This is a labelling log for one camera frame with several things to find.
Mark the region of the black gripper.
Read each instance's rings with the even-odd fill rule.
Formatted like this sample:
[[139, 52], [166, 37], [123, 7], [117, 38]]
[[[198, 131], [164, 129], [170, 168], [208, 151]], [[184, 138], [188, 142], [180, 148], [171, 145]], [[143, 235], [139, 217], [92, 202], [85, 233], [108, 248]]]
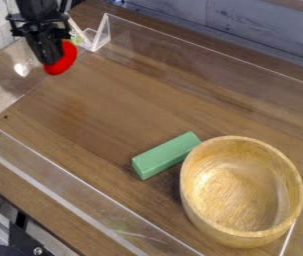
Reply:
[[63, 57], [63, 41], [71, 38], [69, 16], [52, 13], [41, 21], [27, 19], [20, 13], [8, 14], [13, 37], [25, 37], [29, 48], [41, 64], [55, 64]]

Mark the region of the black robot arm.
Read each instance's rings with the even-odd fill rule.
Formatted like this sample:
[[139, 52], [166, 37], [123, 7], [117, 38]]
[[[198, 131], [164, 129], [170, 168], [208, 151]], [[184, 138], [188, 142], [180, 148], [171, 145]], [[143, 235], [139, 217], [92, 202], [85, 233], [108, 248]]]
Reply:
[[64, 56], [63, 40], [71, 38], [68, 0], [15, 0], [19, 12], [8, 13], [13, 37], [24, 37], [44, 65], [53, 65]]

